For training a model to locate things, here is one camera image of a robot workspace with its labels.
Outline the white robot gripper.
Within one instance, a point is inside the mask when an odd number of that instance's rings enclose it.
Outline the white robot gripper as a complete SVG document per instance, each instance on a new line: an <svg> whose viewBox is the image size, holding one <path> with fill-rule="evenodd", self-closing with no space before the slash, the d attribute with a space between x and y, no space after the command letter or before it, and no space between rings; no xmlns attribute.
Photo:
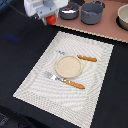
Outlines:
<svg viewBox="0 0 128 128"><path fill-rule="evenodd" d="M41 19L44 24L47 24L47 17L58 17L59 9L67 5L68 0L24 0L26 14Z"/></svg>

